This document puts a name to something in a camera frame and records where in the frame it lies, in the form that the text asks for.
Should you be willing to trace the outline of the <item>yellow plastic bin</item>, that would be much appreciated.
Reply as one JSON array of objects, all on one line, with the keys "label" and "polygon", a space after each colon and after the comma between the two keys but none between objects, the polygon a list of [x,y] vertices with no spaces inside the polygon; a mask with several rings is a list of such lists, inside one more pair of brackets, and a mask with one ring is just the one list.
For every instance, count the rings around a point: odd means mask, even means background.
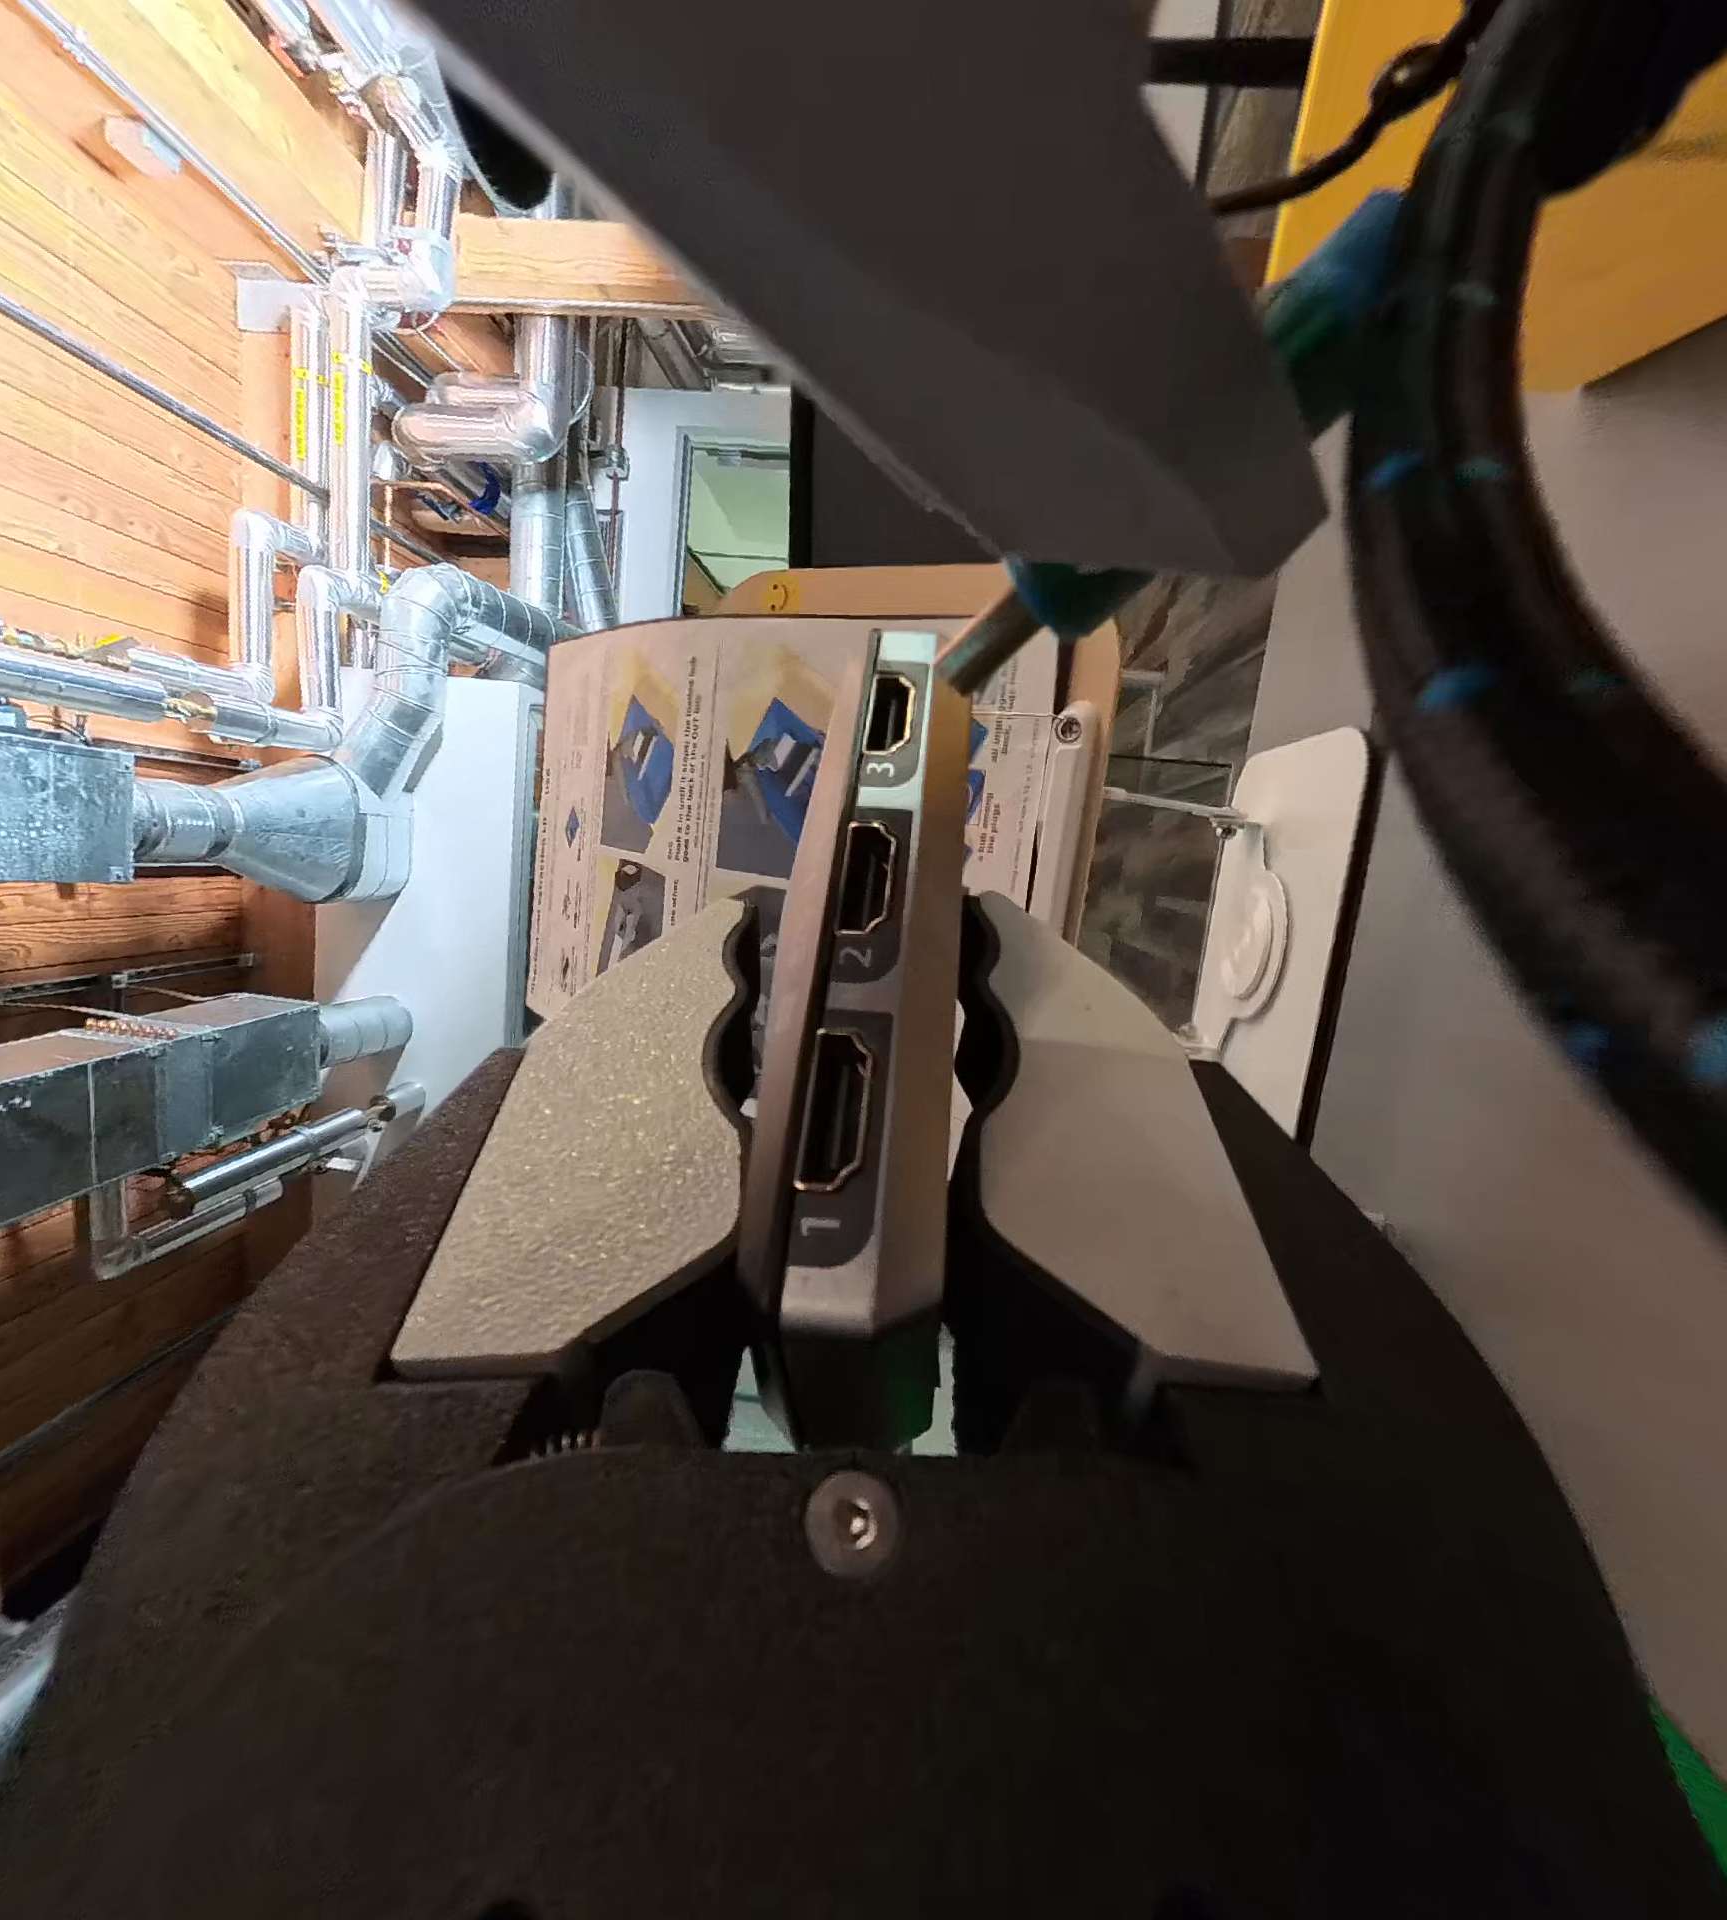
[{"label": "yellow plastic bin", "polygon": [[[1378,69],[1432,40],[1450,1],[1330,1],[1312,31],[1293,162],[1334,147]],[[1364,160],[1277,212],[1265,279],[1291,273],[1374,188],[1406,184],[1442,103],[1388,127]],[[1690,84],[1664,129],[1544,205],[1520,323],[1520,384],[1574,392],[1727,318],[1727,58]]]}]

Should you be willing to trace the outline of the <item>black braided cable green plug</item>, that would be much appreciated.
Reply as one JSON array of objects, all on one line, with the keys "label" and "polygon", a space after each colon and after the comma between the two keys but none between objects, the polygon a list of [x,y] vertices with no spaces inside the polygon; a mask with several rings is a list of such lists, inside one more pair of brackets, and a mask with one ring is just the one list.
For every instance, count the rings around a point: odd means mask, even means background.
[{"label": "black braided cable green plug", "polygon": [[1307,198],[1450,92],[1406,186],[1267,285],[1259,326],[1307,433],[1350,420],[1358,652],[1434,851],[1570,1063],[1727,1231],[1727,778],[1582,600],[1516,372],[1542,205],[1724,56],[1727,4],[1464,4],[1340,145],[1211,212]]}]

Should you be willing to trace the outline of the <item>white stand base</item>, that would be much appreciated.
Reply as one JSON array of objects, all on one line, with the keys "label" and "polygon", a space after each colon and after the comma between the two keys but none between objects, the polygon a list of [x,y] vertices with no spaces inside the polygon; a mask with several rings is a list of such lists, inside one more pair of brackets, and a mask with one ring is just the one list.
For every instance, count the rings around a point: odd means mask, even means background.
[{"label": "white stand base", "polygon": [[1376,783],[1364,731],[1307,733],[1255,753],[1211,819],[1211,901],[1181,1035],[1303,1143],[1346,968]]}]

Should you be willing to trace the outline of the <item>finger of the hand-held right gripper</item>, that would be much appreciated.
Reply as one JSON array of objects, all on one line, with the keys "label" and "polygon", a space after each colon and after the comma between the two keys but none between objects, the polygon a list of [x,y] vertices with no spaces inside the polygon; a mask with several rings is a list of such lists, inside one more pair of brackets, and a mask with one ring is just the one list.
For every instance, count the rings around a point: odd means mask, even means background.
[{"label": "finger of the hand-held right gripper", "polygon": [[455,80],[991,553],[1259,578],[1324,514],[1143,98],[1153,4],[407,4]]}]

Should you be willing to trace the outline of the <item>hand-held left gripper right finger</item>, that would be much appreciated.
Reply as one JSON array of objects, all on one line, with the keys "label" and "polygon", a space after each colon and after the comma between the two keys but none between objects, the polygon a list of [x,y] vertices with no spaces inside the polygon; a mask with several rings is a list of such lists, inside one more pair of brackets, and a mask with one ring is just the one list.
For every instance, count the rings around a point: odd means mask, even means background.
[{"label": "hand-held left gripper right finger", "polygon": [[1183,1041],[1011,899],[971,899],[993,1017],[955,1169],[971,1222],[1129,1358],[1127,1390],[1316,1376]]}]

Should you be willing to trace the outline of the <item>silver ventilation ducts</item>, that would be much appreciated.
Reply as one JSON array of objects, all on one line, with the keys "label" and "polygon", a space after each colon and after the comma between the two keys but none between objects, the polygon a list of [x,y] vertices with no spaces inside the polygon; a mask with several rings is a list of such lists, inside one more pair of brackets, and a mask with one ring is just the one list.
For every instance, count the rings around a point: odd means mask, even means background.
[{"label": "silver ventilation ducts", "polygon": [[[275,455],[201,403],[221,373],[225,264],[67,160],[33,100],[0,102],[0,506],[53,506],[155,561],[147,533],[223,486],[195,442],[283,484],[233,506],[191,587],[101,568],[103,600],[0,583],[101,628],[11,618],[0,598],[0,886],[125,887],[215,867],[311,907],[395,901],[421,870],[421,792],[451,733],[453,665],[539,683],[561,634],[539,608],[409,552],[377,519],[377,345],[455,293],[463,156],[435,60],[357,4],[303,4],[303,50],[367,125],[361,224],[325,236],[285,318]],[[53,502],[37,481],[73,488]]]}]

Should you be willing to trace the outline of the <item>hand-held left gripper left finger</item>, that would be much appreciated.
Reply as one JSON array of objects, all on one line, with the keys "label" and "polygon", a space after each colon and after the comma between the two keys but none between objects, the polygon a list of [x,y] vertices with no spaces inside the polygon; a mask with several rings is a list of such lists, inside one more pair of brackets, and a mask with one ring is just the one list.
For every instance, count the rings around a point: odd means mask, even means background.
[{"label": "hand-held left gripper left finger", "polygon": [[707,904],[529,1037],[395,1333],[403,1379],[537,1379],[731,1251],[761,930]]}]

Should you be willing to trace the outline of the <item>silver grey usb adapter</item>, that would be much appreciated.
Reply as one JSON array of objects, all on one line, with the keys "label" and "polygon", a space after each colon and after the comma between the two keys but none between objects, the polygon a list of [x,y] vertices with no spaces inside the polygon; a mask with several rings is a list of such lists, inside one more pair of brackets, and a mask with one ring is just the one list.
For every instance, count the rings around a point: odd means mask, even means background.
[{"label": "silver grey usb adapter", "polygon": [[803,1451],[907,1448],[939,1381],[971,760],[941,656],[877,628],[839,671],[779,914],[735,1276]]}]

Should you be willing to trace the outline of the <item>wooden beam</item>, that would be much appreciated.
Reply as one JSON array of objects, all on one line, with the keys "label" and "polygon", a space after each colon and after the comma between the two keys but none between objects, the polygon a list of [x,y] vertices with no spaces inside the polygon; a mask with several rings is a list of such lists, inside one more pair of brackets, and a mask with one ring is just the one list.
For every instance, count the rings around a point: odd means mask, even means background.
[{"label": "wooden beam", "polygon": [[583,313],[709,322],[727,313],[649,240],[611,220],[461,213],[455,227],[457,313]]}]

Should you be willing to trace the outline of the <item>instruction sheet on wooden board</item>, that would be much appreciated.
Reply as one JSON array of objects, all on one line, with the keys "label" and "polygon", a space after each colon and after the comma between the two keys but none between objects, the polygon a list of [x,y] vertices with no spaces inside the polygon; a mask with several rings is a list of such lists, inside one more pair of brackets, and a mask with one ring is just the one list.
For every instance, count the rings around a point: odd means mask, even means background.
[{"label": "instruction sheet on wooden board", "polygon": [[[547,665],[525,1005],[551,1017],[719,899],[753,899],[761,962],[807,819],[843,667],[875,632],[947,636],[993,563],[759,574],[713,613],[563,640]],[[1067,930],[1119,685],[1113,626],[1059,657],[1037,636],[971,701],[963,877]]]}]

